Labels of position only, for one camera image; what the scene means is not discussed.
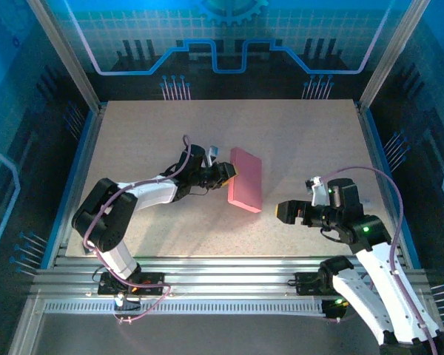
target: gray floor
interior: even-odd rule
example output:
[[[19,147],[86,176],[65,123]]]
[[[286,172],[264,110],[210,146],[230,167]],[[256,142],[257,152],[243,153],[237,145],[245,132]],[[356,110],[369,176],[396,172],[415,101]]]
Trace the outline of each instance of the gray floor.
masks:
[[[377,355],[359,317],[331,324],[297,316],[159,316],[131,325],[113,316],[46,315],[35,355]]]

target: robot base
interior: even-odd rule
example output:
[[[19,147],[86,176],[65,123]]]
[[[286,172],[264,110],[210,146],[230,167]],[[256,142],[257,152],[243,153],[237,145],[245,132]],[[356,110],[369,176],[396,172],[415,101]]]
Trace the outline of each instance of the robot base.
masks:
[[[164,274],[162,272],[139,272],[131,276],[131,281],[143,285],[164,283]],[[97,294],[99,296],[117,296],[120,292],[135,296],[161,296],[163,287],[135,289],[123,285],[109,272],[102,273]]]

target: pink eraser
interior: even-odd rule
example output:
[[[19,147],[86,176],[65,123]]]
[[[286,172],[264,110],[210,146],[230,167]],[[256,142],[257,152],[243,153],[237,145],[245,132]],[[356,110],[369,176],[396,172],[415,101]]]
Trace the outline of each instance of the pink eraser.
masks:
[[[261,212],[261,159],[236,147],[230,151],[230,163],[238,173],[229,181],[228,201],[253,213]]]

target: wooden board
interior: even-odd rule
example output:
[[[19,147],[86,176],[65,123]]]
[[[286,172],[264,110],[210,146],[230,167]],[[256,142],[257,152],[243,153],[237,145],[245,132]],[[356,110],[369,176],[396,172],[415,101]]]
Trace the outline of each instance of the wooden board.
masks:
[[[125,242],[135,256],[328,256],[350,254],[319,229],[288,226],[275,217],[285,200],[310,200],[304,180],[348,165],[371,166],[350,100],[112,101],[104,116],[83,199],[100,178],[153,178],[175,163],[182,135],[228,161],[239,146],[263,162],[263,211],[227,202],[227,189],[187,196],[136,212]],[[349,171],[368,214],[392,233],[375,176]],[[73,232],[68,256],[83,255]]]

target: gear graphic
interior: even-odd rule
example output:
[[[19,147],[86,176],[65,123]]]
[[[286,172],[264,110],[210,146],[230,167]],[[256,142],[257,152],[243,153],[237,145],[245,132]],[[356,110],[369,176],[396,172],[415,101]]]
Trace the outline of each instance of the gear graphic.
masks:
[[[253,15],[260,14],[262,6],[268,5],[268,0],[194,0],[194,4],[207,21],[231,26],[251,21]]]

